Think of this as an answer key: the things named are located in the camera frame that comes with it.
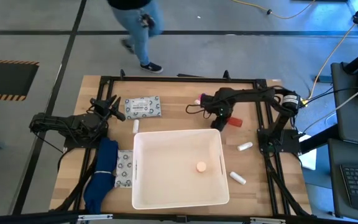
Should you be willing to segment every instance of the red object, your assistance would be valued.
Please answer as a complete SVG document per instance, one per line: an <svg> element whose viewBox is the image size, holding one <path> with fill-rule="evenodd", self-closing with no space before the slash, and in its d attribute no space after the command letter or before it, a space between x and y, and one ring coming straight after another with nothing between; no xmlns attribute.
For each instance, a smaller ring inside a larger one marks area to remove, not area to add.
<svg viewBox="0 0 358 224"><path fill-rule="evenodd" d="M241 119L238 119L238 118L230 117L230 118L228 119L227 123L230 124L230 125L239 127L239 128L242 126L242 120L241 120Z"/></svg>

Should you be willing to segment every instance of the white plastic bin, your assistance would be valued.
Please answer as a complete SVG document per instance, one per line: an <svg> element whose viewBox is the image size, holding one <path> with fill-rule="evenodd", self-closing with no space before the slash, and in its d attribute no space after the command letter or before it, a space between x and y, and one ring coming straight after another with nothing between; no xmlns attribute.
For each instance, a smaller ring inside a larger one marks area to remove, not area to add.
<svg viewBox="0 0 358 224"><path fill-rule="evenodd" d="M206 170L197 172L198 162ZM177 208L228 203L221 135L216 129L138 133L132 206Z"/></svg>

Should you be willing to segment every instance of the white cap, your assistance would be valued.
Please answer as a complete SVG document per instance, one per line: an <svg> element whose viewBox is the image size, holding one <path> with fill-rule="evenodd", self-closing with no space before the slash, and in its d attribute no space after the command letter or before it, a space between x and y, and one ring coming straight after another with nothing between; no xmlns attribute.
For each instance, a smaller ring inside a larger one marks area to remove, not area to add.
<svg viewBox="0 0 358 224"><path fill-rule="evenodd" d="M239 151L243 151L243 150L249 149L249 148L252 147L252 146L253 146L253 145L252 145L252 142L247 142L247 143L244 143L244 144L242 144L242 145L237 146L237 149L238 149Z"/></svg>

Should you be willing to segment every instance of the black shoe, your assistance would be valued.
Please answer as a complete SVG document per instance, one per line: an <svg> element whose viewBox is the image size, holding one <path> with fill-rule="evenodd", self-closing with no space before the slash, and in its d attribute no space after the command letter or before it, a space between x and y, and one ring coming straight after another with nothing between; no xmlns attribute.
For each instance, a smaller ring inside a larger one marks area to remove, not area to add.
<svg viewBox="0 0 358 224"><path fill-rule="evenodd" d="M120 42L121 42L121 45L122 45L123 47L125 47L125 49L127 49L127 51L128 51L129 53L135 54L133 46L130 45L130 44L128 44L128 40L127 40L127 39L121 39Z"/></svg>
<svg viewBox="0 0 358 224"><path fill-rule="evenodd" d="M156 65L152 62L150 62L148 65L140 65L140 67L152 73L161 73L164 70L160 65Z"/></svg>

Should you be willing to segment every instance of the concrete floor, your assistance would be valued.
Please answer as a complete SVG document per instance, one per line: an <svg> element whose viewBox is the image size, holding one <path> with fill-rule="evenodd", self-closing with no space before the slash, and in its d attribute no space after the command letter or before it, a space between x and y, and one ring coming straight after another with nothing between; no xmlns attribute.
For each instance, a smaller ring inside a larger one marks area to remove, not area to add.
<svg viewBox="0 0 358 224"><path fill-rule="evenodd" d="M164 12L166 30L252 30L252 31L347 31L352 25L349 7L343 2L319 2L302 15L281 20L258 9L229 0L156 0ZM0 30L71 30L80 0L0 0ZM283 16L303 9L306 1L250 1L269 7ZM351 0L358 10L358 0ZM88 0L79 30L123 30L105 0ZM150 75L139 70L139 63L119 44L120 35L77 36L53 115L73 113L83 75ZM68 42L67 35L0 35L0 60L33 60L40 68L23 102L0 101L0 215L11 213L34 136L28 130L31 117L44 111ZM221 77L229 70L234 78L281 79L284 85L308 96L324 60L340 41L340 36L288 35L162 35L150 42L150 58L164 66L161 75L178 73ZM358 56L358 36L348 37L333 55L332 62L350 61ZM329 74L329 66L323 74ZM315 93L329 88L318 84ZM315 118L334 108L333 96L324 97L301 110L300 131ZM327 128L324 121L308 131L314 135ZM57 146L63 139L47 133ZM60 154L50 146L42 148L24 213L48 210ZM332 192L308 186L313 213L330 218Z"/></svg>

